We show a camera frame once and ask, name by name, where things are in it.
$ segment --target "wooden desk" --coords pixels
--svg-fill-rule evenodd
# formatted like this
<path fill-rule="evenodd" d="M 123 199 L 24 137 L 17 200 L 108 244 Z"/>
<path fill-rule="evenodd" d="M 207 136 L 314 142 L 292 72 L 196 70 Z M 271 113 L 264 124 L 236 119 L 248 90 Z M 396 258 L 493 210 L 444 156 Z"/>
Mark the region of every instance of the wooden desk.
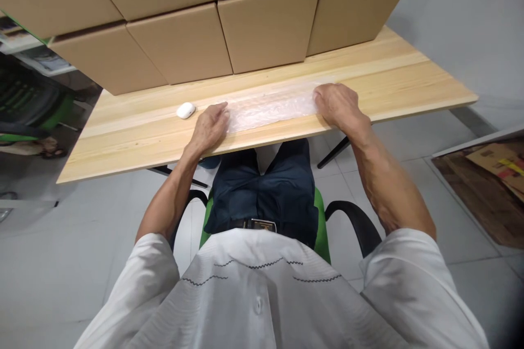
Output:
<path fill-rule="evenodd" d="M 329 77 L 359 94 L 373 122 L 450 109 L 478 97 L 392 30 L 371 42 L 308 57 L 305 62 L 176 86 L 161 86 L 98 100 L 58 183 L 173 163 L 190 140 L 198 114 L 208 105 Z M 176 117 L 183 102 L 198 111 Z M 320 134 L 321 116 L 295 118 L 229 134 L 212 154 Z"/>

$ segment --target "green chair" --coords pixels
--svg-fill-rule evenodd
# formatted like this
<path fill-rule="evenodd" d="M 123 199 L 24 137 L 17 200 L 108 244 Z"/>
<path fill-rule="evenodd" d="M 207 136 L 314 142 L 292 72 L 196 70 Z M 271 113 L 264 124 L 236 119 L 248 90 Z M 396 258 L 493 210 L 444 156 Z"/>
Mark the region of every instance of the green chair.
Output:
<path fill-rule="evenodd" d="M 74 92 L 0 58 L 0 144 L 44 139 L 73 108 Z"/>
<path fill-rule="evenodd" d="M 189 191 L 189 196 L 186 201 L 187 205 L 191 200 L 198 198 L 206 206 L 206 215 L 204 217 L 204 225 L 202 227 L 202 235 L 200 237 L 200 246 L 201 248 L 207 239 L 211 236 L 210 233 L 204 231 L 204 227 L 207 224 L 207 219 L 211 213 L 211 208 L 213 207 L 213 190 L 211 189 L 209 193 L 209 199 L 206 194 L 200 190 L 191 190 Z M 362 252 L 362 257 L 369 255 L 376 247 L 380 244 L 382 239 L 377 232 L 377 229 L 369 219 L 369 217 L 364 213 L 357 205 L 348 202 L 348 201 L 333 201 L 331 202 L 327 209 L 324 210 L 324 201 L 322 200 L 322 195 L 320 191 L 315 188 L 315 207 L 318 209 L 318 230 L 317 230 L 317 241 L 315 242 L 314 251 L 327 263 L 331 264 L 331 257 L 329 256 L 329 242 L 328 242 L 328 231 L 326 229 L 326 222 L 329 220 L 329 217 L 337 210 L 343 211 L 351 221 L 353 228 L 356 233 L 356 237 L 360 244 L 360 251 Z M 170 238 L 170 246 L 173 249 L 175 244 L 176 232 L 178 230 L 178 225 L 175 228 L 175 232 Z"/>

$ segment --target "black metal leg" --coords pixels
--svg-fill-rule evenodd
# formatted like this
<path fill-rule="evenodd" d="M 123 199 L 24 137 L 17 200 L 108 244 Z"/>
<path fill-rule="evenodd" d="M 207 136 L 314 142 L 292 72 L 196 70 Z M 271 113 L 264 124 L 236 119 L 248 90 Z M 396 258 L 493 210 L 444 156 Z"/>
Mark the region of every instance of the black metal leg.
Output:
<path fill-rule="evenodd" d="M 200 186 L 202 188 L 207 188 L 207 184 L 206 183 L 203 183 L 203 182 L 200 182 L 198 180 L 191 180 L 191 183 L 194 184 L 194 185 L 197 185 L 197 186 Z"/>
<path fill-rule="evenodd" d="M 342 141 L 340 141 L 339 144 L 337 144 L 337 146 L 333 150 L 329 152 L 328 155 L 326 155 L 326 157 L 322 161 L 319 162 L 317 168 L 322 169 L 324 166 L 329 164 L 329 162 L 331 162 L 333 158 L 339 155 L 340 152 L 344 150 L 346 147 L 348 147 L 350 144 L 351 142 L 349 141 L 349 138 L 346 136 L 344 139 L 342 139 Z"/>
<path fill-rule="evenodd" d="M 164 175 L 164 176 L 169 176 L 171 174 L 171 172 L 172 172 L 172 170 L 169 169 L 167 165 L 156 166 L 156 167 L 153 167 L 153 168 L 149 168 L 148 170 L 150 170 L 151 172 L 158 173 L 159 175 Z M 200 186 L 202 188 L 207 188 L 208 187 L 208 185 L 206 183 L 200 182 L 200 181 L 195 180 L 195 179 L 192 179 L 191 183 L 194 184 L 194 185 Z"/>

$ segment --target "plastic wrap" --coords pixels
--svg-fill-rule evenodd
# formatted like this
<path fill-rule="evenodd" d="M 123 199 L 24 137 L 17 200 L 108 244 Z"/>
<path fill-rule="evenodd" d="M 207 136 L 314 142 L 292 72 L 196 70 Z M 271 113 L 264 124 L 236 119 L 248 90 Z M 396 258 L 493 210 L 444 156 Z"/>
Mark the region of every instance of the plastic wrap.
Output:
<path fill-rule="evenodd" d="M 326 81 L 287 85 L 275 92 L 228 100 L 229 133 L 317 113 L 313 90 Z"/>

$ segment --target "person's left hand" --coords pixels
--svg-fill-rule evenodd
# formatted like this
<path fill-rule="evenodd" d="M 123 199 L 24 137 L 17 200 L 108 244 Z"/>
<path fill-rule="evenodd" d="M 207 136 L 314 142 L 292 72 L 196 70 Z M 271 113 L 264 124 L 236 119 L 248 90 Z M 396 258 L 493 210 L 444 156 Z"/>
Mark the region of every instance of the person's left hand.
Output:
<path fill-rule="evenodd" d="M 229 122 L 227 102 L 210 105 L 198 117 L 191 141 L 187 145 L 199 156 L 215 146 L 225 136 Z"/>

